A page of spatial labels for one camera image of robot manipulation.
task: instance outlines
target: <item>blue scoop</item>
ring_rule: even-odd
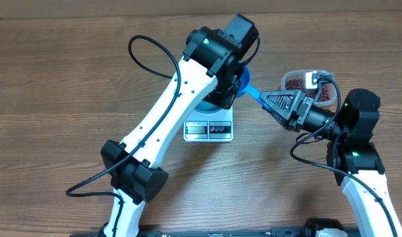
[[[247,66],[243,68],[243,72],[241,75],[241,86],[239,87],[239,91],[236,94],[236,98],[241,97],[246,92],[250,94],[255,100],[257,100],[261,105],[268,107],[261,99],[261,92],[251,85],[251,73]]]

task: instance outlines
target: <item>scale control panel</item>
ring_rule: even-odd
[[[230,142],[233,140],[231,121],[186,121],[183,133],[187,142]]]

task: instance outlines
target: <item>wall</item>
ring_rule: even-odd
[[[402,0],[0,0],[0,18],[402,11]]]

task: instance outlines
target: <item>plastic container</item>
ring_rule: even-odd
[[[286,73],[286,75],[281,79],[281,85],[280,89],[281,90],[286,90],[286,82],[289,80],[304,80],[304,74],[306,72],[313,72],[317,71],[317,73],[329,73],[326,70],[318,70],[318,69],[308,69],[308,70],[293,70],[291,72]],[[334,101],[335,98],[337,97],[337,92],[335,90],[335,87],[333,84],[327,84],[328,87],[328,97],[329,99],[327,101],[321,101],[317,102],[316,106],[328,106],[331,105]]]

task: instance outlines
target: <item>wood surface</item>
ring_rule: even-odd
[[[0,0],[2,19],[402,11],[402,0]]]
[[[381,97],[372,141],[386,168],[402,224],[402,12],[252,14],[261,48],[252,85],[279,88],[291,70],[332,71],[342,99],[354,88]],[[65,190],[100,172],[100,149],[146,115],[168,81],[128,55],[128,40],[150,36],[178,59],[188,33],[224,28],[233,15],[0,20],[0,236],[68,236],[98,231],[111,197]],[[168,74],[156,47],[134,45],[140,61]],[[292,159],[298,136],[251,97],[234,103],[229,144],[184,143],[180,130],[161,166],[169,180],[140,224],[164,231],[267,229],[328,217],[356,221],[332,172]],[[326,142],[297,153],[325,163]],[[111,190],[105,176],[81,191]]]

